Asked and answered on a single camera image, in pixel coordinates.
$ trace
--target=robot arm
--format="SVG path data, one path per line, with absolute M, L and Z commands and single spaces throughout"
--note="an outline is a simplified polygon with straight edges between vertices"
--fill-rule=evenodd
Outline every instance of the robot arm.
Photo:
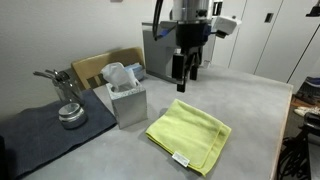
M 214 21 L 208 13 L 213 0 L 173 0 L 173 8 L 170 13 L 170 22 L 161 22 L 160 26 L 165 30 L 158 33 L 159 17 L 163 0 L 157 0 L 152 34 L 157 41 L 165 37 L 171 30 L 176 32 L 176 45 L 181 52 L 174 54 L 172 58 L 172 78 L 176 79 L 177 91 L 185 92 L 187 77 L 197 79 L 198 67 L 201 64 L 202 47 L 208 41 L 210 34 L 225 37 L 233 32 L 237 23 L 226 17 L 217 17 Z

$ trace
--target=cloth label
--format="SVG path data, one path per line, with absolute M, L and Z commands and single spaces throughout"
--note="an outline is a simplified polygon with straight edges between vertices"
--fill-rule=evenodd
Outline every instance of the cloth label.
M 190 160 L 186 157 L 184 157 L 183 155 L 179 154 L 177 151 L 174 152 L 174 154 L 172 155 L 172 158 L 176 161 L 178 161 L 178 163 L 180 163 L 182 166 L 187 167 Z

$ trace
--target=table surface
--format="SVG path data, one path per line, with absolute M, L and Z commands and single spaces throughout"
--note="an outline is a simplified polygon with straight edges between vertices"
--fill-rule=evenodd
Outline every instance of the table surface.
M 199 69 L 186 92 L 148 76 L 149 119 L 100 135 L 26 179 L 272 179 L 290 106 L 292 86 L 221 67 Z M 105 86 L 94 90 L 112 111 Z M 180 99 L 232 128 L 207 177 L 184 168 L 150 141 L 145 131 Z

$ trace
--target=cable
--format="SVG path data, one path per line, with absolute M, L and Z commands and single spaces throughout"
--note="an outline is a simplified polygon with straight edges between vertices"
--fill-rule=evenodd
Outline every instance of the cable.
M 282 180 L 286 176 L 296 177 L 300 180 L 310 179 L 308 132 L 302 132 L 296 138 L 284 138 L 278 162 L 277 179 Z
M 159 25 L 159 18 L 160 18 L 162 3 L 163 3 L 163 0 L 157 0 L 156 7 L 154 10 L 152 33 L 155 41 L 158 39 L 157 32 L 158 32 L 158 25 Z

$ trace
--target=tissue box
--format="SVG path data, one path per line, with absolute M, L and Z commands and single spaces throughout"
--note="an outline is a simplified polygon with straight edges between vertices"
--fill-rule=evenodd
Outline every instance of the tissue box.
M 120 129 L 148 119 L 146 90 L 142 86 L 123 92 L 113 92 L 110 83 L 106 86 Z

